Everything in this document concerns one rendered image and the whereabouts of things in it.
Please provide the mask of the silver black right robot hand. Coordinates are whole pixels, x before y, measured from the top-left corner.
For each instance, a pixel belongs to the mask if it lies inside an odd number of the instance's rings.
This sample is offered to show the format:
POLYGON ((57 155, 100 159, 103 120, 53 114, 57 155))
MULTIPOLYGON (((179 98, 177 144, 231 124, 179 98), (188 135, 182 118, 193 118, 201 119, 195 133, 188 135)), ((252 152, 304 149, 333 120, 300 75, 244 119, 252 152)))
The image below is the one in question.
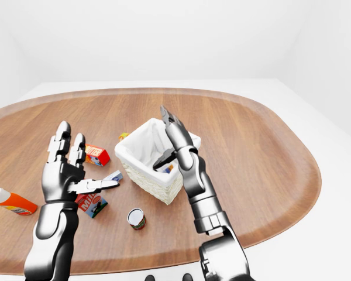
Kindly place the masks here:
POLYGON ((171 141, 173 148, 167 149, 163 155, 158 158, 153 164, 153 169, 159 169, 177 158, 180 167, 183 170, 190 170, 194 163, 191 153, 181 152, 181 149, 193 146, 190 134, 186 130, 184 124, 163 105, 160 106, 160 111, 162 121, 166 125, 166 134, 171 141))

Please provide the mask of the red butter box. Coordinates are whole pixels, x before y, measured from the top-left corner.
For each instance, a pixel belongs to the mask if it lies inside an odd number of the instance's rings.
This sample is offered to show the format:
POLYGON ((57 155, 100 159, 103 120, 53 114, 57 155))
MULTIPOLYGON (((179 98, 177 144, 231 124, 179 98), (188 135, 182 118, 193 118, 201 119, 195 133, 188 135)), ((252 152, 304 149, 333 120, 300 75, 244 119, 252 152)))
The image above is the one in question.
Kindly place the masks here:
POLYGON ((85 153, 85 162, 87 163, 92 163, 97 166, 105 166, 110 161, 108 152, 97 146, 86 144, 85 153))

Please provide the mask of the small blue white box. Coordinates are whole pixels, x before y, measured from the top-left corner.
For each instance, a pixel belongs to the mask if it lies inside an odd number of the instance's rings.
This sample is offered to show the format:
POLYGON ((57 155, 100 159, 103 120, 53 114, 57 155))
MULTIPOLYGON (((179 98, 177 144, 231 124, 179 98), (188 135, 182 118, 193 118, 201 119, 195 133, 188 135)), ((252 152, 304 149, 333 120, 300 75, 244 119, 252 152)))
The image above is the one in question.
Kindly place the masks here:
POLYGON ((117 170, 104 178, 104 180, 116 181, 118 184, 122 179, 123 179, 123 176, 122 176, 122 173, 120 172, 120 170, 117 170))

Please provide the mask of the white woven basket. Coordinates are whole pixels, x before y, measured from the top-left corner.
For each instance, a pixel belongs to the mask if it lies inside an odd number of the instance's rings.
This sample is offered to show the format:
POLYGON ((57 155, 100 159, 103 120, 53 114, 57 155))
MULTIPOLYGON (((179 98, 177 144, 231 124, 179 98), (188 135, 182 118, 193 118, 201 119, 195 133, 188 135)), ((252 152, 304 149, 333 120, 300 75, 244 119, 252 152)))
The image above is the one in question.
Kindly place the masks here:
POLYGON ((177 160, 159 171, 153 169, 158 158, 173 147, 165 127, 159 119, 148 120, 115 146, 115 155, 132 181, 169 205, 181 190, 183 178, 177 160))

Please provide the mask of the red blue milk carton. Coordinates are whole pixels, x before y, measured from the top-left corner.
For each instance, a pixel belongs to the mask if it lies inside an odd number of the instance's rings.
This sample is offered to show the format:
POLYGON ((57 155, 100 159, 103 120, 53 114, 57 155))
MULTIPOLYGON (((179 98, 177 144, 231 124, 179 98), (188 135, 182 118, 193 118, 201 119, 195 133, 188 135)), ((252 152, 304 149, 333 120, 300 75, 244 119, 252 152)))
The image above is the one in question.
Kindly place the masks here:
POLYGON ((94 218, 108 203, 98 193, 95 194, 79 194, 75 202, 78 208, 94 218))

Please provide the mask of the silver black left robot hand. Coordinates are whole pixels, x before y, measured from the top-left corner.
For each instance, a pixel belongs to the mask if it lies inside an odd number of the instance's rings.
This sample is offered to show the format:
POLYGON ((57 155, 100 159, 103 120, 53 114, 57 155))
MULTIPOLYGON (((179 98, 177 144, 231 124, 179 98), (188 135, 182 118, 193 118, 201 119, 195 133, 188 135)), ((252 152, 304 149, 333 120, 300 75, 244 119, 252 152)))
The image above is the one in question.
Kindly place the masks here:
POLYGON ((118 187, 114 180, 85 178, 85 137, 78 133, 70 145, 71 127, 62 121, 51 137, 48 160, 43 169, 42 190, 47 203, 75 201, 79 194, 99 193, 101 190, 118 187))

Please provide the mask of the red green soup can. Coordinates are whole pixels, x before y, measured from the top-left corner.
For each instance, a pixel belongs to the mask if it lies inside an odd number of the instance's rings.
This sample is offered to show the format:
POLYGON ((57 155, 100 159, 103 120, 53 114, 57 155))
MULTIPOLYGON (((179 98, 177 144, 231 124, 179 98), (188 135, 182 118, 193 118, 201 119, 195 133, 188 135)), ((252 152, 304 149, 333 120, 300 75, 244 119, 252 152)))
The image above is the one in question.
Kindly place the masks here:
POLYGON ((140 208, 134 208, 128 213, 128 223, 135 230, 140 230, 146 225, 146 217, 140 208))

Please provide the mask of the orange bottle with white cap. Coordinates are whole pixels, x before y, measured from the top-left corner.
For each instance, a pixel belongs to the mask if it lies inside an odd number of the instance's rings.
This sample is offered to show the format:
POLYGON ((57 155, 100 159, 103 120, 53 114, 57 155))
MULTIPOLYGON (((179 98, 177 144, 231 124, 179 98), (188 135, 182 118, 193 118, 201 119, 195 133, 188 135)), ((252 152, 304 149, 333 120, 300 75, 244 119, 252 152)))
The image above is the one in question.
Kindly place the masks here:
POLYGON ((0 188, 0 206, 22 216, 31 215, 37 210, 35 203, 2 188, 0 188))

